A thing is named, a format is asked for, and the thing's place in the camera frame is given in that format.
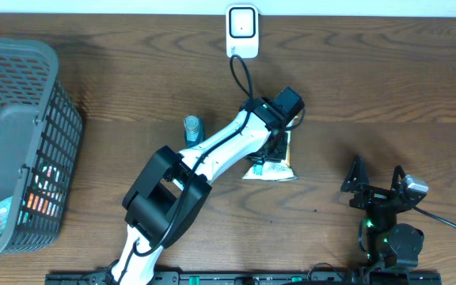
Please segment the teal bottle with clear cap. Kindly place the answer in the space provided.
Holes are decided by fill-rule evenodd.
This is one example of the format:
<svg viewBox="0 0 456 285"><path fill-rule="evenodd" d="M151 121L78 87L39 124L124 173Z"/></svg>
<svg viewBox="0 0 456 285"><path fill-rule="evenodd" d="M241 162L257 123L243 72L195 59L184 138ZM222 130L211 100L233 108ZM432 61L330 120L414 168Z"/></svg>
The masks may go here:
<svg viewBox="0 0 456 285"><path fill-rule="evenodd" d="M201 118L194 115L188 115L184 118L184 140L187 148L197 146L205 140Z"/></svg>

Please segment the white and yellow snack bag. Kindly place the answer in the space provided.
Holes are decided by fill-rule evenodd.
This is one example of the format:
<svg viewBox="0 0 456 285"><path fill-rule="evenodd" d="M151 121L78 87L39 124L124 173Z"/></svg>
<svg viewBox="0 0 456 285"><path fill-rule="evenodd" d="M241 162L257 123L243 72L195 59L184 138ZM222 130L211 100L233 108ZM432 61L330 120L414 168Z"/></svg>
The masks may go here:
<svg viewBox="0 0 456 285"><path fill-rule="evenodd" d="M285 131L283 137L275 148L276 154L264 161L254 162L243 180L260 181L292 181L297 177L291 168L291 131Z"/></svg>

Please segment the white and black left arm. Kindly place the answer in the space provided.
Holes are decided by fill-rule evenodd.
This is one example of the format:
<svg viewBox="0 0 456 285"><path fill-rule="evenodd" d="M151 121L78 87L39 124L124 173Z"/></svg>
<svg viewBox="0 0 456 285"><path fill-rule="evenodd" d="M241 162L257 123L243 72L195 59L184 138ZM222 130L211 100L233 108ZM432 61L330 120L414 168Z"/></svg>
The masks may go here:
<svg viewBox="0 0 456 285"><path fill-rule="evenodd" d="M127 240L120 259L108 271L112 284L148 284L162 251L193 224L212 183L241 159L261 162L275 152L283 135L295 129L305 103L287 87L269 100L242 88L247 100L223 129L179 152L164 146L148 160L123 198Z"/></svg>

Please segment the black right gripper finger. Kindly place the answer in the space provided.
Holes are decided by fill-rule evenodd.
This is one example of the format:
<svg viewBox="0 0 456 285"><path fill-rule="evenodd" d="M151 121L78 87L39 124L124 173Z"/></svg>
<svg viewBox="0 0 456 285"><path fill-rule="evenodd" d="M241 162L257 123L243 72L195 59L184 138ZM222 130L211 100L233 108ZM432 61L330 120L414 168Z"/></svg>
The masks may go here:
<svg viewBox="0 0 456 285"><path fill-rule="evenodd" d="M361 156L357 155L340 187L342 192L362 192L369 184L367 169Z"/></svg>
<svg viewBox="0 0 456 285"><path fill-rule="evenodd" d="M403 170L401 165L397 165L394 168L392 181L391 181L391 189L398 190L401 184L401 180L404 179L406 176L405 171Z"/></svg>

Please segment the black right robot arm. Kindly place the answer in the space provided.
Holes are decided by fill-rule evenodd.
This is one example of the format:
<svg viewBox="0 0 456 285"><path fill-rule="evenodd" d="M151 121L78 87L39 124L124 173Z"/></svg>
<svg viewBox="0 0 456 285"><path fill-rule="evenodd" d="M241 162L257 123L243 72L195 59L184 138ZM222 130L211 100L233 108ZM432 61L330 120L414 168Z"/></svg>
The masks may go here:
<svg viewBox="0 0 456 285"><path fill-rule="evenodd" d="M365 212L359 225L359 246L367 253L368 265L360 270L359 278L369 283L375 275L406 276L417 267L424 234L414 226L399 223L397 215L412 210L425 198L428 184L398 165L389 189L374 186L363 159L356 156L340 190L353 195L350 207Z"/></svg>

